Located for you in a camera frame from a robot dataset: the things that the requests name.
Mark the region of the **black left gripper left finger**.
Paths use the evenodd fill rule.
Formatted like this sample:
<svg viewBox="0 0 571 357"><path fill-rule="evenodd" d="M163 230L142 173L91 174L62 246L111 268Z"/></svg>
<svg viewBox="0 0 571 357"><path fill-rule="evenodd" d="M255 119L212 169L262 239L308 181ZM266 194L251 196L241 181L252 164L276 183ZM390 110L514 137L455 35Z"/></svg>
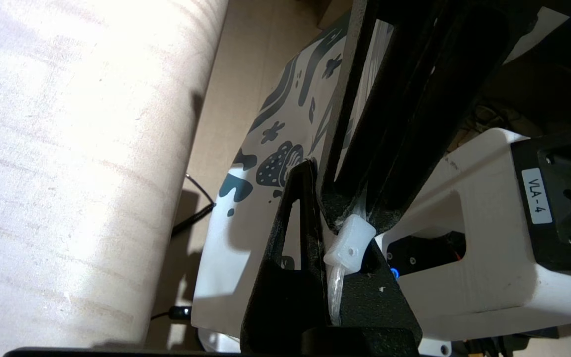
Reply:
<svg viewBox="0 0 571 357"><path fill-rule="evenodd" d="M329 354L326 267L314 164L288 175L241 327L244 354ZM299 270L281 265L294 202L299 201Z"/></svg>

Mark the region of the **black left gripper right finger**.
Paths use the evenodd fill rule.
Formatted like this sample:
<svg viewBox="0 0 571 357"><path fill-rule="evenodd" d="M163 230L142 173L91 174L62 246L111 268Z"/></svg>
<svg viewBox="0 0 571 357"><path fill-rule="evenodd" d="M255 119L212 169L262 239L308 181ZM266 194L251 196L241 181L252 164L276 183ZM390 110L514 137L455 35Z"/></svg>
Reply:
<svg viewBox="0 0 571 357"><path fill-rule="evenodd" d="M422 329L375 241L345 278L340 339L347 354L417 354Z"/></svg>

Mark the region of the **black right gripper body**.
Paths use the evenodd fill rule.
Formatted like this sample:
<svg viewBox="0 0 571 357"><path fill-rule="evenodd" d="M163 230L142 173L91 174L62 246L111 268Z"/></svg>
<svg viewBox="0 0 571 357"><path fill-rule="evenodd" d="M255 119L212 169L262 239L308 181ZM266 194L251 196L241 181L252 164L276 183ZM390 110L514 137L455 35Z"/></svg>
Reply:
<svg viewBox="0 0 571 357"><path fill-rule="evenodd" d="M571 0L417 0L417 65L501 65L543 8L571 17Z"/></svg>

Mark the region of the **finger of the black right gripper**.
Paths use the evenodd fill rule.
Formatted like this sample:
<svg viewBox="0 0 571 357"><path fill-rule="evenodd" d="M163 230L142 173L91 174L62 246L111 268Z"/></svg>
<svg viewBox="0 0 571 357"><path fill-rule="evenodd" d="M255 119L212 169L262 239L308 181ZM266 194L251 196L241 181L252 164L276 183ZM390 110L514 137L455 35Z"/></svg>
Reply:
<svg viewBox="0 0 571 357"><path fill-rule="evenodd" d="M365 99L363 112L356 115L354 109L375 25L378 21L391 25L389 20L383 20L382 2L383 0L356 0L349 16L343 63L333 95L333 110L327 122L318 172L318 202L324 219L333 232L338 232L347 217L356 212L357 203L361 199L364 201L363 217L368 222L368 170L372 163L376 134L373 120L365 118L365 109L368 100L372 98L379 69L374 76L372 90ZM388 45L389 43L383 48L382 61Z"/></svg>
<svg viewBox="0 0 571 357"><path fill-rule="evenodd" d="M368 170L367 220L378 233L399 223L478 93L501 65L417 65L416 0L384 0L392 38L368 100L376 144Z"/></svg>

